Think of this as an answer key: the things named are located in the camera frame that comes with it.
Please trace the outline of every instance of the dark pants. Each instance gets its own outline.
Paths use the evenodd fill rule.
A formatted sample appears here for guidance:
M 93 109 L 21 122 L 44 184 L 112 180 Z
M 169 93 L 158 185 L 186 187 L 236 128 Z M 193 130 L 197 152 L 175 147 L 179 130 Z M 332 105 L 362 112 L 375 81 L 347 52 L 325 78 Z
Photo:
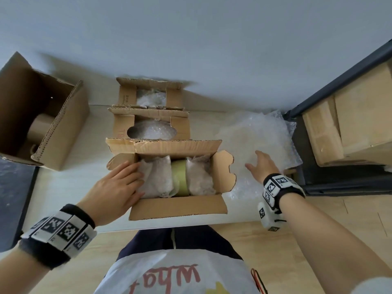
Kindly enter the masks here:
M 117 260 L 137 253 L 173 249 L 172 229 L 176 249 L 202 249 L 242 260 L 231 244 L 207 225 L 140 230 L 121 250 Z

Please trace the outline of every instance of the bubble wrap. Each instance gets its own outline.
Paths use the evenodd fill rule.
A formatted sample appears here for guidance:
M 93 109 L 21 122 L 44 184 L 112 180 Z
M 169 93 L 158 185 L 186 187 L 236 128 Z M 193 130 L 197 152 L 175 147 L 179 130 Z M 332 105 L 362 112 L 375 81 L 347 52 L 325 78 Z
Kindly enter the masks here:
M 170 195 L 173 190 L 170 156 L 156 158 L 151 162 L 142 160 L 138 172 L 144 174 L 144 185 L 138 190 L 145 192 L 143 199 L 169 198 L 174 195 Z
M 185 164 L 187 186 L 189 193 L 194 196 L 214 195 L 213 178 L 210 170 L 210 157 L 187 158 Z
M 136 105 L 139 106 L 166 106 L 166 93 L 158 90 L 137 90 Z
M 168 122 L 155 119 L 138 121 L 127 131 L 128 137 L 132 139 L 171 140 L 176 134 L 177 130 Z
M 302 163 L 291 140 L 295 124 L 286 122 L 280 112 L 264 115 L 239 111 L 228 116 L 224 123 L 215 138 L 222 139 L 219 150 L 227 150 L 234 156 L 230 172 L 236 174 L 237 181 L 228 193 L 232 199 L 262 196 L 262 186 L 244 166 L 256 165 L 256 150 L 269 154 L 281 172 Z

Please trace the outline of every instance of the wristband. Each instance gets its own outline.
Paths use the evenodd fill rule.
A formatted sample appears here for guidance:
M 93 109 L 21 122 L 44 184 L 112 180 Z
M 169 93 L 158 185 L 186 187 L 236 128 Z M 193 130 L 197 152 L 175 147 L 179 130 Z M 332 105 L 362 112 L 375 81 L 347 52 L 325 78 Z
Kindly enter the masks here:
M 264 179 L 263 185 L 264 199 L 271 209 L 277 209 L 277 212 L 281 212 L 279 208 L 279 201 L 283 195 L 287 193 L 297 193 L 305 198 L 305 193 L 302 188 L 291 178 L 281 175 L 280 173 L 272 173 L 268 175 Z
M 95 223 L 81 208 L 67 204 L 22 235 L 19 248 L 53 269 L 76 257 L 96 236 Z

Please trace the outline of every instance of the wooden floor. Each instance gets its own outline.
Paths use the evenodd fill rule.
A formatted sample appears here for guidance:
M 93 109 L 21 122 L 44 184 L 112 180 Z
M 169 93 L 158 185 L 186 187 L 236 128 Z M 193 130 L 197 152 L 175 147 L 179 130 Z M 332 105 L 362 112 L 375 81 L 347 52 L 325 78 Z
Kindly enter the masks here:
M 308 197 L 392 267 L 392 196 Z M 309 264 L 287 228 L 268 232 L 260 222 L 213 225 L 247 265 L 256 268 L 274 294 L 323 293 Z M 99 234 L 66 266 L 53 270 L 32 293 L 93 293 L 118 252 L 136 231 Z

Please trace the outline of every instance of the open cardboard box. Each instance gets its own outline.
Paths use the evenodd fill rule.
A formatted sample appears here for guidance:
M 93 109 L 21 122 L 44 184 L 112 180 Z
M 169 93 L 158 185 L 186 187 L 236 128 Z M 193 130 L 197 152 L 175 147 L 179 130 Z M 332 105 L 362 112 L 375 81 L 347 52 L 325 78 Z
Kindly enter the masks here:
M 235 174 L 229 166 L 233 156 L 225 150 L 217 152 L 222 140 L 158 140 L 135 141 L 107 138 L 106 143 L 115 156 L 107 164 L 112 170 L 119 164 L 135 163 L 143 158 L 170 156 L 172 160 L 209 155 L 214 189 L 210 196 L 187 196 L 172 198 L 141 199 L 130 210 L 129 220 L 156 219 L 163 217 L 189 216 L 193 214 L 227 214 L 222 193 L 230 192 L 236 183 Z
M 69 84 L 40 71 L 16 52 L 0 71 L 0 155 L 60 170 L 90 112 L 83 82 Z M 38 114 L 54 118 L 32 154 L 26 139 Z
M 114 107 L 133 107 L 145 108 L 136 104 L 136 91 L 138 89 L 150 90 L 156 89 L 161 92 L 166 92 L 166 105 L 157 106 L 157 109 L 177 109 L 184 108 L 184 95 L 182 89 L 185 84 L 178 81 L 158 81 L 148 78 L 116 78 L 120 84 L 118 93 L 118 102 Z
M 392 60 L 303 114 L 319 166 L 392 165 Z
M 127 132 L 135 125 L 135 122 L 156 119 L 170 123 L 170 126 L 177 130 L 174 140 L 190 139 L 188 111 L 120 107 L 111 107 L 108 110 L 115 116 L 114 138 L 129 139 Z

